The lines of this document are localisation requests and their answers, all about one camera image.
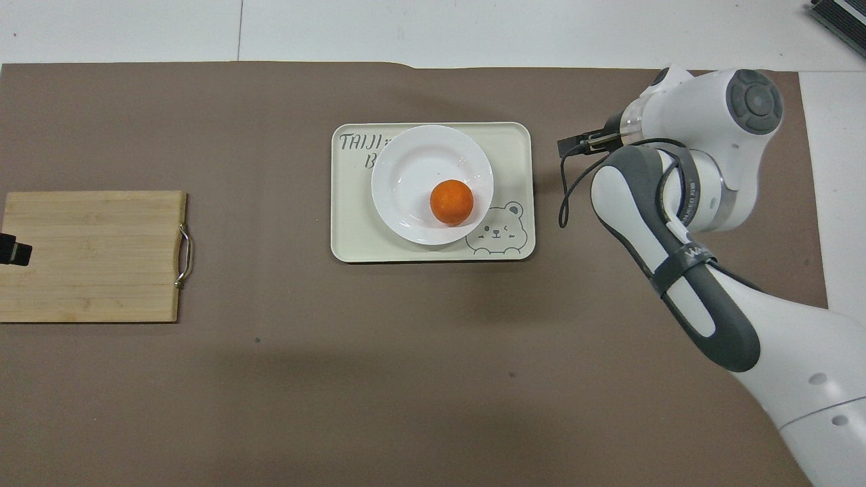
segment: cutting board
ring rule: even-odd
[[[11,192],[3,232],[33,246],[0,269],[3,322],[178,317],[184,192]]]

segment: brown table surface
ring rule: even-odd
[[[786,113],[758,204],[701,241],[823,307],[798,77],[769,75]],[[183,190],[197,254],[176,324],[0,325],[0,484],[807,485],[598,223],[588,183],[556,224],[556,140],[600,127],[654,76],[4,65],[0,195]],[[533,137],[527,260],[333,257],[336,127],[491,120]]]

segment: white bowl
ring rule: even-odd
[[[433,216],[430,193],[456,179],[472,190],[472,212],[456,226]],[[493,201],[493,169],[484,151],[465,133],[441,125],[413,127],[391,139],[376,158],[371,190],[379,216],[400,237],[424,245],[466,237]]]

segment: orange fruit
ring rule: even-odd
[[[474,203],[472,190],[456,179],[439,183],[430,194],[433,216],[450,226],[457,226],[469,218]]]

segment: white robot link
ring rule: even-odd
[[[692,238],[749,216],[759,163],[782,115],[779,91],[760,73],[694,77],[669,66],[603,129],[561,140],[559,155],[611,153],[592,180],[598,219],[695,345],[763,406],[810,481],[860,485],[866,328],[758,291]]]

